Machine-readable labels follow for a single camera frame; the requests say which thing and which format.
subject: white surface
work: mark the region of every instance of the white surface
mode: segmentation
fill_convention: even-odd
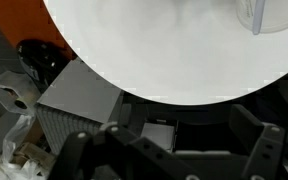
[[[106,123],[110,118],[118,117],[122,103],[120,95],[119,88],[77,59],[65,67],[38,103]]]
[[[241,23],[252,29],[257,0],[236,0]],[[265,0],[261,32],[276,32],[288,28],[288,0]]]
[[[46,5],[65,39],[116,86],[158,102],[237,98],[288,72],[288,29],[253,36],[235,0],[61,0]]]
[[[162,149],[171,150],[173,145],[174,127],[160,124],[145,123],[141,137],[146,137]]]

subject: transparent cup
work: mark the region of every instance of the transparent cup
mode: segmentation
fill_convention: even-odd
[[[253,34],[288,28],[288,0],[236,0],[237,17]]]

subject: white round plate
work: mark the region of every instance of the white round plate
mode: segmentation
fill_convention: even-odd
[[[88,66],[117,87],[153,101],[222,102],[288,73],[288,29],[252,35],[237,18],[235,0],[45,4]]]

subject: orange object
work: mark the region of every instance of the orange object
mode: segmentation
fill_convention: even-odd
[[[62,48],[68,59],[75,58],[43,0],[0,0],[0,30],[14,48],[21,40],[38,39]]]

